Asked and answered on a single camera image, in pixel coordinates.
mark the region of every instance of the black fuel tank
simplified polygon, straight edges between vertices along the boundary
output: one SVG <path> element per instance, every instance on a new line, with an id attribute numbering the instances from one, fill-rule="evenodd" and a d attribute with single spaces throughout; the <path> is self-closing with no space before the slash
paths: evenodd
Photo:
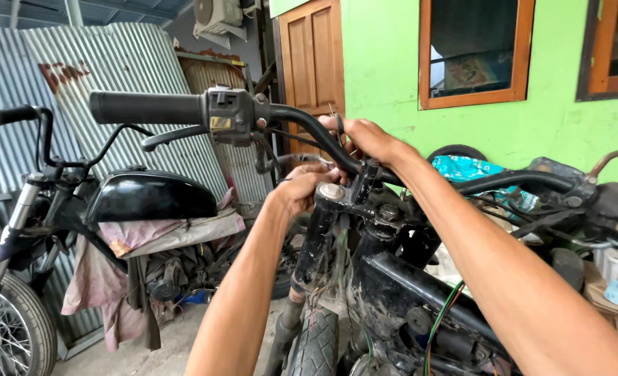
<path id="1" fill-rule="evenodd" d="M 114 171 L 100 184 L 88 222 L 215 217 L 216 199 L 204 185 L 165 171 Z"/>

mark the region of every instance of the white basket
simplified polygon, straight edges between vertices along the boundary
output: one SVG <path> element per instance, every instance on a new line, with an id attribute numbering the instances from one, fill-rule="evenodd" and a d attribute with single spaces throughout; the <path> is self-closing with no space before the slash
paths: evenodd
<path id="1" fill-rule="evenodd" d="M 594 264 L 606 282 L 610 281 L 611 278 L 618 276 L 618 250 L 614 248 L 595 250 Z"/>

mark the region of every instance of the ceiling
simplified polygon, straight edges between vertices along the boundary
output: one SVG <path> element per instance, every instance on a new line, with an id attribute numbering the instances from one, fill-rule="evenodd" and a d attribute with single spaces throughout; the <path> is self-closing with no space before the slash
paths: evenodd
<path id="1" fill-rule="evenodd" d="M 0 27 L 9 28 L 18 1 L 17 29 L 69 25 L 65 0 L 0 0 Z M 84 25 L 144 22 L 167 26 L 192 7 L 192 0 L 79 0 Z"/>

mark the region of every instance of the window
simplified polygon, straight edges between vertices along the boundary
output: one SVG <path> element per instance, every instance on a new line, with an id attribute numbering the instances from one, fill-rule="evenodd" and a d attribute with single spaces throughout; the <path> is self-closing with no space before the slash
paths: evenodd
<path id="1" fill-rule="evenodd" d="M 533 13 L 534 0 L 421 0 L 420 109 L 524 100 Z"/>
<path id="2" fill-rule="evenodd" d="M 618 98 L 618 0 L 590 0 L 576 100 Z"/>

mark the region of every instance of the wooden door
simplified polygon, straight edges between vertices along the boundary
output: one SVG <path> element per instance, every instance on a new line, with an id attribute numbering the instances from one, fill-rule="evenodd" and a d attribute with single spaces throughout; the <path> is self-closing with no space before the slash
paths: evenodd
<path id="1" fill-rule="evenodd" d="M 311 0 L 279 16 L 285 100 L 314 115 L 344 116 L 344 55 L 339 0 Z M 297 124 L 289 132 L 313 140 Z M 320 152 L 290 140 L 291 152 Z"/>

